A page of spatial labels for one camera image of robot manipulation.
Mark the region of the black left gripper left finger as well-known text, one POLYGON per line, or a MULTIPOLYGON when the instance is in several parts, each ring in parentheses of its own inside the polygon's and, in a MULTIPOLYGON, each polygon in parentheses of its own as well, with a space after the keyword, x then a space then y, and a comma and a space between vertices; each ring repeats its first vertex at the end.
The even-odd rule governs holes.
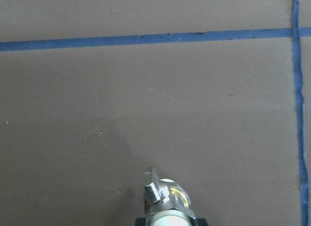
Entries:
POLYGON ((135 226, 146 226, 146 218, 137 218, 135 220, 135 226))

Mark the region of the black left gripper right finger side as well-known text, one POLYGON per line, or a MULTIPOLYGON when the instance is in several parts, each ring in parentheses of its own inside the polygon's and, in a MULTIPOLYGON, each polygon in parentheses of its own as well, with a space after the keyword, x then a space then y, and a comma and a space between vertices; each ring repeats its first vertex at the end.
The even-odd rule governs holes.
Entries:
POLYGON ((207 220, 205 218, 196 218, 194 220, 195 226, 207 226, 207 220))

